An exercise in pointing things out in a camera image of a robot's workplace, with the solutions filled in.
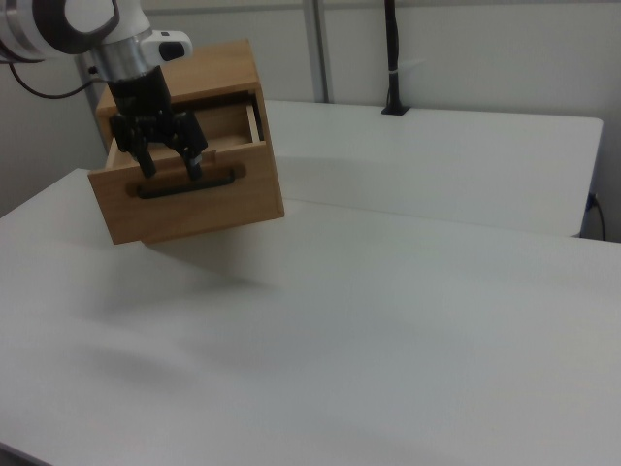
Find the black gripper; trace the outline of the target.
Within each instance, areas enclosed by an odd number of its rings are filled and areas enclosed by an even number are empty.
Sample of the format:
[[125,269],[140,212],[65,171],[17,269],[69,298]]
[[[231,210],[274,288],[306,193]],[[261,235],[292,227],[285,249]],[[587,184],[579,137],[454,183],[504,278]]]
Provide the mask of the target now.
[[[120,149],[130,149],[146,179],[156,173],[147,143],[175,148],[188,177],[192,181],[201,178],[202,152],[208,142],[196,116],[173,106],[159,66],[136,79],[109,82],[109,90],[116,104],[116,111],[109,118],[114,138]],[[138,135],[141,138],[133,141]]]

